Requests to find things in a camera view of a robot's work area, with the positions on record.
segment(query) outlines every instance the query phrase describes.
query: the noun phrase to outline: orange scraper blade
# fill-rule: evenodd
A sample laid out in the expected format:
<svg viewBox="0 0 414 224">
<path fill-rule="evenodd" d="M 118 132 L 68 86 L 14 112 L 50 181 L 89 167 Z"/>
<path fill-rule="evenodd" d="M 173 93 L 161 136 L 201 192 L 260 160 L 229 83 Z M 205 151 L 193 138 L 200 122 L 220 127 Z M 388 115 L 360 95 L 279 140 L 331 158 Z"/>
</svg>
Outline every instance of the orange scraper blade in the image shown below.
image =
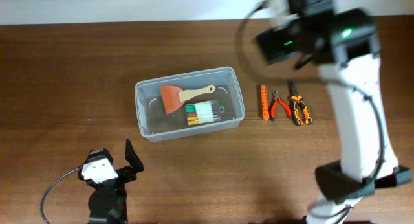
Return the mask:
<svg viewBox="0 0 414 224">
<path fill-rule="evenodd" d="M 180 102 L 180 91 L 182 91 L 182 88 L 174 85 L 161 85 L 162 102 L 164 103 L 167 115 L 173 113 L 184 105 L 185 102 Z"/>
</svg>

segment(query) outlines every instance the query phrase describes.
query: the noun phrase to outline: pliers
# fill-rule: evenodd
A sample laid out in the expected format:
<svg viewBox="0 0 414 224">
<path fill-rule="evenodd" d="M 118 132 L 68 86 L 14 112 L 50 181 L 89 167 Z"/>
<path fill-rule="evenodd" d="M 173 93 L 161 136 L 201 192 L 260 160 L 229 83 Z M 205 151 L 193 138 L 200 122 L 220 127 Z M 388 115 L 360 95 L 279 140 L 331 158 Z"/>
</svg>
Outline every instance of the pliers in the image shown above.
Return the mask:
<svg viewBox="0 0 414 224">
<path fill-rule="evenodd" d="M 292 96 L 290 98 L 290 108 L 293 112 L 293 115 L 292 115 L 293 122 L 297 126 L 301 126 L 303 124 L 302 120 L 299 118 L 299 112 L 298 112 L 298 105 L 299 105 L 300 109 L 303 111 L 303 114 L 305 115 L 306 124 L 311 125 L 312 117 L 309 112 L 309 108 L 303 102 L 303 97 L 298 94 L 295 84 L 292 81 L 289 81 L 289 88 L 290 88 L 290 92 L 292 93 Z"/>
<path fill-rule="evenodd" d="M 271 121 L 276 120 L 275 110 L 276 110 L 276 106 L 278 105 L 278 102 L 283 107 L 283 109 L 286 111 L 287 118 L 291 119 L 292 118 L 292 111 L 290 110 L 289 106 L 286 105 L 284 103 L 284 101 L 282 101 L 282 99 L 279 97 L 278 91 L 273 91 L 272 94 L 273 94 L 273 100 L 272 100 L 272 103 L 270 104 L 270 107 L 269 107 L 270 120 Z"/>
</svg>

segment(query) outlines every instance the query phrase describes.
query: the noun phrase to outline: white wall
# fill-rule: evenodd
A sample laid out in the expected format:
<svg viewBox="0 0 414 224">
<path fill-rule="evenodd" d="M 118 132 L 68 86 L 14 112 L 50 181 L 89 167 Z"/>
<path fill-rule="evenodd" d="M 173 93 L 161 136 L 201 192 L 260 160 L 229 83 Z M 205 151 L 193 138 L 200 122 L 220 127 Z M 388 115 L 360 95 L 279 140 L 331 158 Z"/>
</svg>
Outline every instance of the white wall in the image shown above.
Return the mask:
<svg viewBox="0 0 414 224">
<path fill-rule="evenodd" d="M 260 0 L 0 0 L 0 24 L 241 19 Z M 414 0 L 337 0 L 376 15 L 414 14 Z M 263 11 L 255 17 L 270 17 Z"/>
</svg>

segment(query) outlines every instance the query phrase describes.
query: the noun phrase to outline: green led light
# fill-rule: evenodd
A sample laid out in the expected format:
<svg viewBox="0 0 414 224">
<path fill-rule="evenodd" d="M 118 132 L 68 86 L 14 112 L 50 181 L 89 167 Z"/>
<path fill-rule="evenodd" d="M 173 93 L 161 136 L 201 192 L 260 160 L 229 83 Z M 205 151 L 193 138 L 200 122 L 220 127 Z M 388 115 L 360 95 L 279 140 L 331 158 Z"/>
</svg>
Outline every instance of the green led light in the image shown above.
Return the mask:
<svg viewBox="0 0 414 224">
<path fill-rule="evenodd" d="M 346 37 L 348 37 L 350 34 L 352 33 L 352 29 L 345 29 L 343 32 L 342 32 L 342 37 L 344 37 L 344 38 L 346 38 Z"/>
<path fill-rule="evenodd" d="M 293 41 L 286 42 L 286 43 L 284 44 L 284 46 L 291 45 L 291 44 L 293 44 Z"/>
</svg>

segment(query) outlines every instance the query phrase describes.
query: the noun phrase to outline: red-handled pliers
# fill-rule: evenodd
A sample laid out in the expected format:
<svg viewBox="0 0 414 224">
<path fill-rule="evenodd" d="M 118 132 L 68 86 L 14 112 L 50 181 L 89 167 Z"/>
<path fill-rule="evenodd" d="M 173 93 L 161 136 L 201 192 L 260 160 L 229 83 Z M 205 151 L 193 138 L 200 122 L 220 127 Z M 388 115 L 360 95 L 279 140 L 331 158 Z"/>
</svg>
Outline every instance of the red-handled pliers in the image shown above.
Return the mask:
<svg viewBox="0 0 414 224">
<path fill-rule="evenodd" d="M 276 120 L 275 110 L 276 110 L 276 106 L 278 105 L 278 102 L 283 107 L 283 109 L 286 111 L 287 118 L 291 119 L 292 118 L 292 111 L 290 110 L 289 106 L 286 105 L 284 103 L 284 101 L 282 101 L 282 99 L 279 97 L 278 91 L 273 91 L 272 94 L 273 94 L 273 100 L 272 100 L 272 103 L 270 104 L 270 107 L 269 107 L 270 120 L 271 121 Z"/>
</svg>

